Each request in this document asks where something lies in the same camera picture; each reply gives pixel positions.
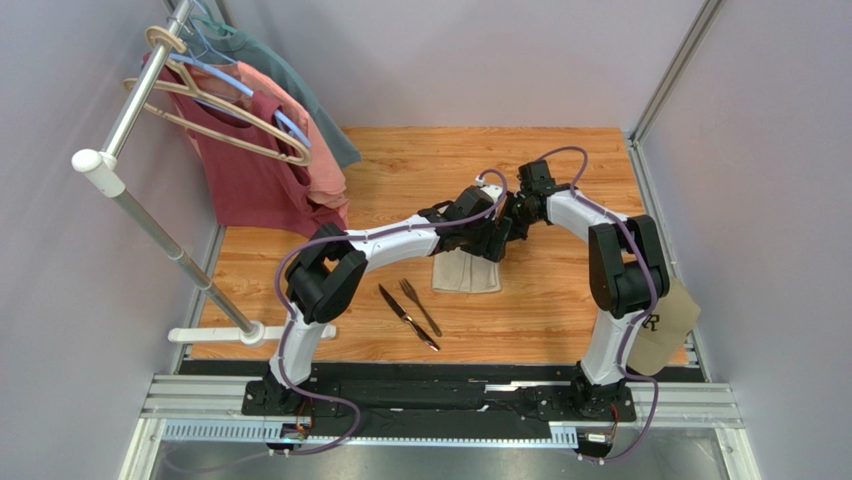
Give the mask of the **beige cloth napkin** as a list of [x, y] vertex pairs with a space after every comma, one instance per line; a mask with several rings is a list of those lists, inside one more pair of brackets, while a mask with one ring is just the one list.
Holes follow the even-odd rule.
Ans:
[[431, 287], [446, 293], [499, 292], [500, 265], [462, 250], [440, 253], [433, 257]]

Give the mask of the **silver fork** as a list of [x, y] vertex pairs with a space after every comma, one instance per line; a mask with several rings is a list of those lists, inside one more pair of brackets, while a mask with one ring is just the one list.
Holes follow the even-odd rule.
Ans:
[[408, 299], [410, 299], [419, 308], [419, 310], [423, 314], [424, 318], [426, 319], [426, 321], [429, 324], [432, 331], [438, 337], [442, 337], [443, 336], [442, 330], [440, 329], [440, 327], [438, 326], [436, 321], [433, 319], [433, 317], [430, 315], [428, 310], [425, 308], [425, 306], [420, 301], [419, 296], [418, 296], [416, 290], [414, 289], [413, 285], [406, 278], [401, 279], [399, 281], [399, 284], [400, 284], [400, 287], [401, 287], [404, 295]]

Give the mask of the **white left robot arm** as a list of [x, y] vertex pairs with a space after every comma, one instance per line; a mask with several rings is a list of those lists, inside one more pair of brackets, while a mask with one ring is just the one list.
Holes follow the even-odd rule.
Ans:
[[291, 415], [303, 402], [301, 385], [323, 330], [349, 308], [364, 275], [413, 258], [486, 242], [500, 206], [509, 198], [499, 185], [471, 186], [454, 201], [368, 230], [321, 227], [288, 254], [276, 273], [276, 293], [288, 311], [285, 331], [264, 376], [247, 384], [242, 413]]

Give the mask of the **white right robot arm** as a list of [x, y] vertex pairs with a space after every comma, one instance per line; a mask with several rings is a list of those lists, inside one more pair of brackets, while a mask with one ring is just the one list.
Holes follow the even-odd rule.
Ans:
[[670, 288], [657, 225], [648, 215], [608, 210], [573, 183], [557, 183], [544, 160], [518, 172], [520, 189], [507, 200], [504, 214], [520, 233], [544, 221], [567, 229], [588, 247], [589, 289], [598, 313], [568, 399], [576, 415], [598, 418], [625, 398], [629, 350]]

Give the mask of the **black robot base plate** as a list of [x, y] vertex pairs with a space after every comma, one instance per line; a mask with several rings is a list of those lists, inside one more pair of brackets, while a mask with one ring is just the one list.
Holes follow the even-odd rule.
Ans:
[[262, 380], [245, 388], [241, 413], [248, 416], [295, 416], [313, 411], [317, 417], [341, 417], [352, 410], [342, 398], [363, 410], [402, 411], [510, 411], [544, 421], [632, 422], [637, 419], [631, 397], [610, 400], [595, 410], [579, 412], [572, 389], [561, 385], [496, 385], [458, 381], [317, 380], [301, 386], [315, 395], [335, 398], [318, 401]]

